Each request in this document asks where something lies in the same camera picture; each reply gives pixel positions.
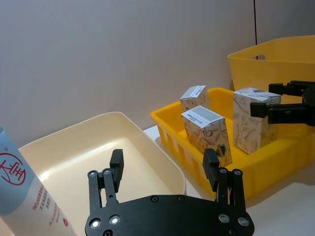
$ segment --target bolt head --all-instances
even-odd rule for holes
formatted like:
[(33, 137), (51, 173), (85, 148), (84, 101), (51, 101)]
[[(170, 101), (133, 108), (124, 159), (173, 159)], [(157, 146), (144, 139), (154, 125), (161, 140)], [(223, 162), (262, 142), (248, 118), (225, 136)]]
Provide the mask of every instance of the bolt head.
[(226, 214), (220, 214), (220, 215), (219, 215), (219, 220), (220, 220), (222, 223), (228, 223), (228, 222), (230, 222), (230, 218), (229, 218), (228, 215), (226, 215)]
[(90, 227), (92, 229), (97, 229), (100, 226), (100, 220), (99, 219), (94, 219), (90, 223)]
[(236, 174), (236, 175), (240, 176), (240, 175), (242, 174), (242, 172), (240, 172), (240, 171), (236, 170), (236, 171), (234, 171), (234, 174)]
[(109, 218), (109, 223), (112, 225), (118, 224), (120, 221), (120, 217), (118, 215), (113, 215)]
[(236, 230), (235, 229), (229, 229), (228, 233), (231, 236), (236, 236)]
[(183, 196), (178, 196), (178, 197), (177, 197), (177, 200), (178, 200), (178, 201), (183, 201), (184, 199), (185, 199), (185, 198), (184, 198)]
[(250, 225), (248, 219), (244, 218), (244, 217), (239, 217), (237, 219), (238, 223), (241, 225), (241, 226), (248, 226)]
[(151, 197), (151, 202), (153, 202), (153, 203), (158, 202), (158, 196), (152, 196)]

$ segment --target white table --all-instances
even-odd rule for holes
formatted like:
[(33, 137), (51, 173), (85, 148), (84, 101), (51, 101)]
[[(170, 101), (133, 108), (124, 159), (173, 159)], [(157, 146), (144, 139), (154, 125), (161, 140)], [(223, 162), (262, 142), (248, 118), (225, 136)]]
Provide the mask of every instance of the white table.
[[(187, 195), (211, 199), (161, 143), (158, 127), (144, 132), (181, 167), (186, 176)], [(246, 206), (255, 224), (255, 236), (315, 236), (315, 163), (250, 199)]]

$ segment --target small product box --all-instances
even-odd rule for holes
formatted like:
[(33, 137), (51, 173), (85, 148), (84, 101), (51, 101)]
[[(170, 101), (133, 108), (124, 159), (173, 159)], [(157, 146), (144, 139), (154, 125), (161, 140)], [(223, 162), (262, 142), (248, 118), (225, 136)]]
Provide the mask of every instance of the small product box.
[(278, 127), (268, 124), (268, 118), (251, 117), (251, 102), (267, 105), (280, 104), (281, 95), (244, 88), (234, 92), (233, 97), (233, 143), (247, 153), (253, 153), (277, 139)]
[(184, 112), (197, 106), (210, 109), (210, 101), (205, 85), (189, 88), (181, 97), (180, 101)]
[(202, 106), (182, 113), (188, 141), (201, 153), (206, 148), (216, 151), (220, 166), (232, 163), (225, 118)]

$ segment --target patterned paper box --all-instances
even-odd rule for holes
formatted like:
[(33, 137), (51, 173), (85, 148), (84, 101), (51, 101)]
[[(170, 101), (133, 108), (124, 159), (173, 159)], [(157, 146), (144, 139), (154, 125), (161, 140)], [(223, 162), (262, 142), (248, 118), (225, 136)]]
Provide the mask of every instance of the patterned paper box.
[(210, 109), (207, 87), (205, 85), (189, 88), (181, 97), (180, 101), (184, 112), (197, 106)]
[(247, 153), (277, 139), (278, 127), (268, 124), (268, 118), (251, 117), (251, 102), (280, 104), (281, 95), (254, 88), (244, 88), (234, 92), (233, 98), (233, 143)]
[(225, 118), (202, 106), (182, 113), (189, 142), (201, 153), (205, 148), (216, 151), (220, 166), (232, 163)]

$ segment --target yellow storage bin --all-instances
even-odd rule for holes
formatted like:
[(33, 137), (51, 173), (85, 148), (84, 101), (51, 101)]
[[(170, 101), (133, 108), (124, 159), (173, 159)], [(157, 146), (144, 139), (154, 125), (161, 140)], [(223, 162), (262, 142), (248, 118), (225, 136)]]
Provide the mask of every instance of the yellow storage bin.
[[(271, 40), (232, 53), (228, 60), (235, 90), (267, 91), (271, 83), (315, 81), (315, 35)], [(282, 102), (297, 103), (301, 98), (284, 96)]]
[[(303, 124), (279, 125), (276, 141), (248, 155), (233, 145), (233, 91), (213, 88), (208, 90), (208, 95), (212, 110), (225, 117), (233, 158), (233, 163), (226, 167), (229, 170), (238, 168), (244, 172), (246, 199), (311, 163), (314, 158), (311, 149), (314, 127)], [(203, 171), (203, 154), (188, 142), (182, 112), (178, 101), (152, 112), (151, 118), (158, 126), (163, 144), (214, 196)]]

